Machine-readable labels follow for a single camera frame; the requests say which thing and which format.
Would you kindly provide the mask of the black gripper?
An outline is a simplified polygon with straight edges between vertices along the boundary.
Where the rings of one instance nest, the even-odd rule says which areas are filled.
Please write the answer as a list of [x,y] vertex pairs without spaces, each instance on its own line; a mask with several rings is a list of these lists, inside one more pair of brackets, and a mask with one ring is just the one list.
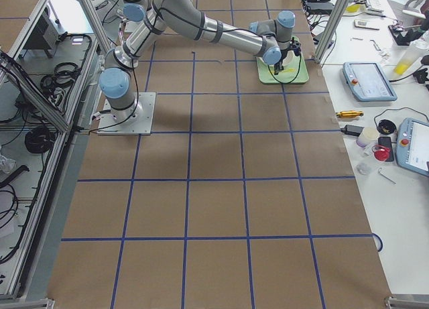
[[273,65],[275,75],[278,75],[281,71],[284,70],[283,61],[284,59],[281,58],[277,63]]

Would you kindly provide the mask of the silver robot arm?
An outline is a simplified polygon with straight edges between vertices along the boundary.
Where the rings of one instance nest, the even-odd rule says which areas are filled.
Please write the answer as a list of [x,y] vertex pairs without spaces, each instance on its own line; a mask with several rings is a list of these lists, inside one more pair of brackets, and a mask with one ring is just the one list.
[[124,16],[134,22],[142,21],[151,8],[151,0],[123,0],[123,2]]
[[273,66],[289,52],[296,20],[293,12],[281,11],[275,19],[256,21],[243,29],[210,18],[194,6],[193,0],[151,0],[147,7],[127,3],[123,13],[138,26],[124,44],[107,54],[99,86],[113,114],[123,111],[126,115],[133,115],[137,105],[137,96],[130,89],[133,69],[166,28],[189,40],[220,44],[260,57]]

